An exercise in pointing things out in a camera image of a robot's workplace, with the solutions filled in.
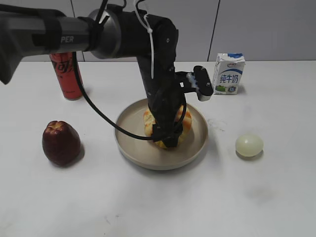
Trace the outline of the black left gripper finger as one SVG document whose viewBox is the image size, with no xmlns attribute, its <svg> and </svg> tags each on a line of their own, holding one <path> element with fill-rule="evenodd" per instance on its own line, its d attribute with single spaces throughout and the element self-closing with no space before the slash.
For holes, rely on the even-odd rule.
<svg viewBox="0 0 316 237">
<path fill-rule="evenodd" d="M 170 129 L 163 128 L 159 126 L 157 123 L 152 125 L 152 134 L 151 138 L 153 142 L 162 141 L 163 139 L 166 139 L 170 134 Z"/>
</svg>

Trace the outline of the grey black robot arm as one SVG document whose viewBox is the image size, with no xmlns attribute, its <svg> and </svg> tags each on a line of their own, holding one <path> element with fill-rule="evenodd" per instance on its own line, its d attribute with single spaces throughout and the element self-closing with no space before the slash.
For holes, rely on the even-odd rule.
<svg viewBox="0 0 316 237">
<path fill-rule="evenodd" d="M 148 140 L 176 147 L 186 111 L 185 90 L 174 68 L 179 32 L 168 18 L 103 1 L 88 17 L 56 9 L 0 6 L 0 80 L 8 84 L 23 58 L 89 51 L 100 59 L 135 57 L 148 106 L 156 120 Z"/>
</svg>

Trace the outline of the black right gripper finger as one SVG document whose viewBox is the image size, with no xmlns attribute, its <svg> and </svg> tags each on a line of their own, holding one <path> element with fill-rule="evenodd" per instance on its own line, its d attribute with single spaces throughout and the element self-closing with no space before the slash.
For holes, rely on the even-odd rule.
<svg viewBox="0 0 316 237">
<path fill-rule="evenodd" d="M 167 148 L 177 147 L 178 141 L 179 141 L 179 137 L 182 134 L 182 132 L 183 132 L 183 126 L 180 125 L 180 126 L 177 127 L 177 129 L 170 136 L 168 136 L 167 138 L 165 138 L 163 140 L 164 145 Z"/>
</svg>

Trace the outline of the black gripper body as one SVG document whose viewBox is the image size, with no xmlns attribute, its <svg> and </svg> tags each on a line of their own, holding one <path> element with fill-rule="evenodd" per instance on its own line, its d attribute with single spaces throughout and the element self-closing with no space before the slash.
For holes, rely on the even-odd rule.
<svg viewBox="0 0 316 237">
<path fill-rule="evenodd" d="M 187 72 L 176 72 L 175 51 L 137 56 L 149 109 L 157 123 L 176 123 L 185 93 L 195 89 L 187 79 Z"/>
</svg>

